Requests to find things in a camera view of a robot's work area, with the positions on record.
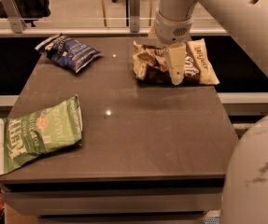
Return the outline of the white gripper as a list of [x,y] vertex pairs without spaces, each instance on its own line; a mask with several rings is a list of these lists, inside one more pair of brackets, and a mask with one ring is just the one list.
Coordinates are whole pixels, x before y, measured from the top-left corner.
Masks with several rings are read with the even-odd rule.
[[168,66],[169,76],[173,85],[179,85],[184,79],[184,65],[186,45],[181,41],[190,36],[193,18],[184,21],[166,19],[159,10],[156,10],[154,19],[154,32],[163,44],[172,44],[164,54]]

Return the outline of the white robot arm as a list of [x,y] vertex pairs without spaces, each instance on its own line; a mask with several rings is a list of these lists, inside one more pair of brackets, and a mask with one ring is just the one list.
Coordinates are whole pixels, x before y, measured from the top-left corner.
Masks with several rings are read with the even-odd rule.
[[[268,77],[268,0],[160,0],[155,32],[164,44],[190,34],[201,4]],[[230,159],[220,224],[268,224],[268,115],[239,140]]]

